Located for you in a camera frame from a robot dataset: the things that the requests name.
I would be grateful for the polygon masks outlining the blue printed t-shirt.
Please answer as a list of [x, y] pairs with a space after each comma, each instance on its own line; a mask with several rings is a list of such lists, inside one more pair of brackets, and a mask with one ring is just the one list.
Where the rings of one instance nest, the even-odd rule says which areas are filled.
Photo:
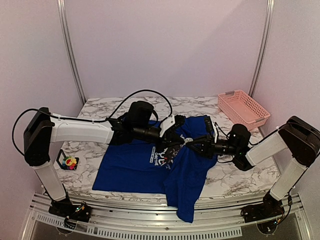
[[195, 203], [201, 195], [208, 171], [217, 156], [206, 158], [186, 146], [173, 151], [167, 164], [166, 148], [141, 140], [110, 145], [102, 158], [92, 190], [121, 193], [164, 194], [169, 207], [184, 222], [194, 221]]

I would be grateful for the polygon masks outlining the silver round brooch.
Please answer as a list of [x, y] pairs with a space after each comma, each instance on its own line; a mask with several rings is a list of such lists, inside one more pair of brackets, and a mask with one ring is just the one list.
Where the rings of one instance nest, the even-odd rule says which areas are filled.
[[193, 139], [190, 138], [190, 137], [185, 138], [185, 139], [184, 139], [184, 144], [186, 145], [186, 144], [188, 144], [188, 143], [190, 143], [190, 142], [192, 142], [192, 141], [193, 141]]

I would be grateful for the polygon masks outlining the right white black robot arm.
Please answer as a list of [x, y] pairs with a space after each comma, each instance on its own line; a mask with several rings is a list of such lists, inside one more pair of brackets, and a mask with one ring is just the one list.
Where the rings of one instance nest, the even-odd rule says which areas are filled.
[[186, 143], [199, 155], [211, 159], [214, 156], [232, 156], [232, 163], [241, 171], [248, 171], [261, 162], [289, 150], [291, 159], [267, 195], [270, 199], [259, 206], [262, 218], [269, 218], [278, 210], [278, 203], [300, 180], [306, 170], [320, 155], [320, 132], [297, 116], [264, 137], [250, 144], [251, 133], [243, 124], [234, 124], [225, 139], [218, 138], [216, 127], [205, 120], [207, 133]]

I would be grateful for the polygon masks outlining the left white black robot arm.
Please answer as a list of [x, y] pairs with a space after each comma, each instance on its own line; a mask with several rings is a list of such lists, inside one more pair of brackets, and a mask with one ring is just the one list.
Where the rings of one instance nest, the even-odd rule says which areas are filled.
[[152, 115], [157, 115], [154, 106], [141, 100], [133, 102], [122, 116], [104, 120], [51, 114], [47, 107], [42, 107], [23, 133], [24, 160], [34, 169], [48, 196], [55, 202], [55, 209], [63, 217], [70, 217], [75, 211], [74, 205], [68, 201], [67, 191], [51, 162], [51, 144], [89, 142], [120, 146], [140, 140], [165, 149], [184, 143], [176, 133], [176, 129], [185, 123], [184, 116], [170, 114], [157, 124], [150, 123]]

